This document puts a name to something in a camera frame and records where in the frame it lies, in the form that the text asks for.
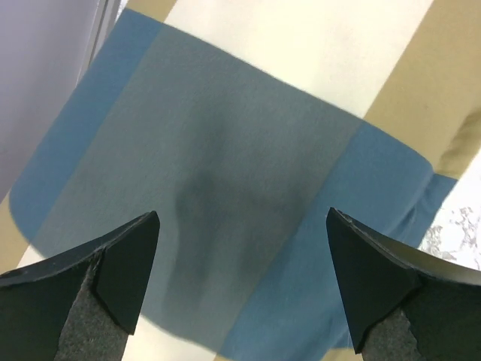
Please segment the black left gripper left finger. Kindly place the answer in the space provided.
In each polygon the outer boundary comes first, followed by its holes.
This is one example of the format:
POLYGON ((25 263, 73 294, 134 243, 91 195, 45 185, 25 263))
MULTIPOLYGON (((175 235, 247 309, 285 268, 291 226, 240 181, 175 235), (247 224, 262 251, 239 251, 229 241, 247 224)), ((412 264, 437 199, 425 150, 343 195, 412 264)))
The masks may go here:
POLYGON ((156 254, 159 217, 1 276, 3 360, 120 360, 135 333, 156 254))

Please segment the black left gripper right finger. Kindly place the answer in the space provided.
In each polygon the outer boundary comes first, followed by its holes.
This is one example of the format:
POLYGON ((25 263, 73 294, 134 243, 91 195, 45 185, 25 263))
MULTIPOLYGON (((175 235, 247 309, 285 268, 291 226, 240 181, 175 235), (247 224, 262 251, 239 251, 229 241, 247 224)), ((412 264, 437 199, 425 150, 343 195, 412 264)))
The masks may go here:
POLYGON ((331 208, 326 227, 353 348, 365 360, 480 358, 480 273, 331 208))

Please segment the blue beige checkered pillowcase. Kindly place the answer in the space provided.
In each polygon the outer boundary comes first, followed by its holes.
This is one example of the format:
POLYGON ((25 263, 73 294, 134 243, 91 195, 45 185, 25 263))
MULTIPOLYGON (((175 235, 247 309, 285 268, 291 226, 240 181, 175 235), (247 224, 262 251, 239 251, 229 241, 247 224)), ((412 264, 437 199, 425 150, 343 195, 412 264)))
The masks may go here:
POLYGON ((480 147, 478 1, 130 1, 1 204, 1 270, 155 211, 126 360, 354 360, 331 208, 418 247, 480 147))

